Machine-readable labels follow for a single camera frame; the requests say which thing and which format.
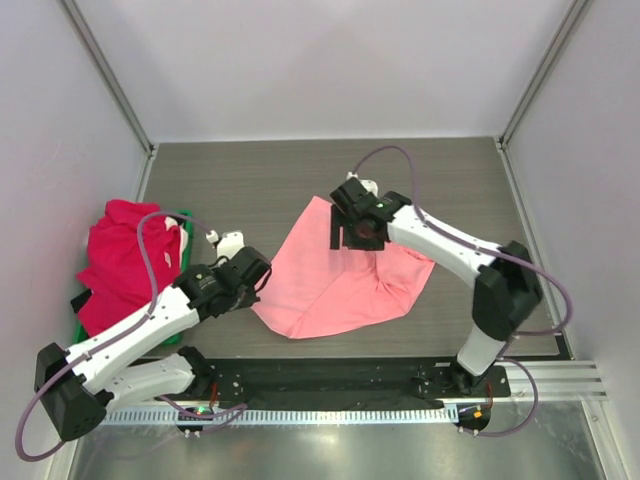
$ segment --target pink cloth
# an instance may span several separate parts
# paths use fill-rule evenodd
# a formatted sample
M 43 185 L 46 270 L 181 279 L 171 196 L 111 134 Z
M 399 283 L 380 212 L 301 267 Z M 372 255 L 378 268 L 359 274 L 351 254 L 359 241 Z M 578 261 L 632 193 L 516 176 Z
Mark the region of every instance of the pink cloth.
M 136 229 L 145 215 L 160 210 L 152 203 L 111 200 L 105 216 L 89 231 L 89 267 L 77 275 L 91 289 L 78 312 L 89 336 L 115 325 L 151 300 L 151 284 L 138 247 Z M 145 223 L 144 241 L 162 291 L 180 274 L 180 227 L 167 229 L 165 218 Z
M 331 205 L 314 197 L 274 258 L 253 310 L 289 338 L 348 332 L 405 315 L 434 262 L 408 248 L 329 249 Z

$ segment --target red cloth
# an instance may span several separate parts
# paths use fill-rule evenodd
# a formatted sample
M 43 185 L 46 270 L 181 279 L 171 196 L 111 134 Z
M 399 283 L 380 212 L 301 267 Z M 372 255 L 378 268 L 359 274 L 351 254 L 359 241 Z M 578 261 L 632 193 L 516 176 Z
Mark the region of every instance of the red cloth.
M 78 313 L 89 336 L 105 331 L 151 300 L 151 284 L 136 229 L 142 217 L 158 210 L 158 205 L 152 203 L 111 200 L 105 207 L 105 216 L 91 227 L 87 247 L 89 267 L 77 275 L 92 291 Z M 165 218 L 148 220 L 143 233 L 159 292 L 180 274 L 180 228 L 167 230 Z

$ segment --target robotic arm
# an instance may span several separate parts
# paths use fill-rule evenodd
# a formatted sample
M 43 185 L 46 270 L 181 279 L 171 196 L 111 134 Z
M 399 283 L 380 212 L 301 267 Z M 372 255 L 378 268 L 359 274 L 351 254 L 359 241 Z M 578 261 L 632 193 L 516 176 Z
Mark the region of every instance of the robotic arm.
M 257 285 L 260 279 L 268 279 L 269 261 L 254 248 L 244 246 L 240 232 L 224 234 L 220 239 L 212 232 L 208 239 L 217 247 L 216 264 L 188 268 L 160 293 L 152 316 L 126 337 L 117 340 L 118 335 L 135 327 L 149 305 L 66 351 L 52 343 L 38 353 L 36 391 L 74 360 L 106 345 L 42 396 L 42 404 L 63 441 L 86 435 L 118 408 L 172 393 L 202 398 L 213 384 L 214 370 L 193 347 L 183 347 L 162 360 L 128 367 L 171 335 L 259 300 L 261 286 Z
M 386 242 L 394 242 L 426 255 L 473 289 L 474 326 L 451 364 L 452 381 L 460 392 L 470 394 L 509 338 L 542 301 L 542 289 L 533 272 L 478 249 L 499 250 L 527 262 L 531 261 L 529 253 L 517 242 L 502 247 L 474 238 L 422 211 L 440 230 L 476 246 L 476 250 L 464 248 L 418 218 L 410 199 L 396 192 L 378 198 L 377 190 L 375 182 L 360 181 L 350 174 L 331 193 L 330 246 L 383 250 Z

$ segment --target white backdrop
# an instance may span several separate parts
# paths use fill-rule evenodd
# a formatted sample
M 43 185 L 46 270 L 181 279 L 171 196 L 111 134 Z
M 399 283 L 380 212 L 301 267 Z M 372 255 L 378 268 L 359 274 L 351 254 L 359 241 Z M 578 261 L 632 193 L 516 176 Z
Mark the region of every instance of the white backdrop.
M 78 0 L 154 141 L 502 133 L 570 0 Z
M 511 142 L 550 270 L 575 303 L 577 356 L 596 361 L 635 461 L 640 442 L 640 3 L 596 1 Z
M 0 2 L 0 464 L 2 478 L 42 479 L 13 433 L 33 396 L 38 351 L 68 345 L 89 226 L 113 197 L 131 197 L 144 152 L 57 2 Z M 54 445 L 42 407 L 31 454 Z

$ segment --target gray wood surface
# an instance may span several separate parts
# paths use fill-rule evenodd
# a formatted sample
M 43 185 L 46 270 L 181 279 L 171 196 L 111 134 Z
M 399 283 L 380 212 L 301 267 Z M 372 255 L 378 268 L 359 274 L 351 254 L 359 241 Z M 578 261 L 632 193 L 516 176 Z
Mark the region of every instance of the gray wood surface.
M 421 205 L 471 235 L 501 244 L 523 232 L 493 141 L 472 139 L 314 140 L 160 146 L 145 196 L 167 209 L 190 209 L 219 232 L 242 230 L 245 242 L 273 257 L 313 195 L 328 194 L 353 165 L 387 143 L 413 155 Z M 405 160 L 383 152 L 361 170 L 381 191 L 409 194 Z M 215 254 L 196 236 L 192 263 Z M 183 344 L 208 357 L 344 357 L 454 355 L 472 326 L 471 291 L 436 267 L 413 310 L 400 319 L 333 337 L 289 340 L 269 330 L 250 310 L 208 319 L 184 333 Z M 527 329 L 548 328 L 539 307 Z M 159 347 L 165 355 L 175 347 Z M 553 355 L 552 338 L 524 338 L 511 353 Z

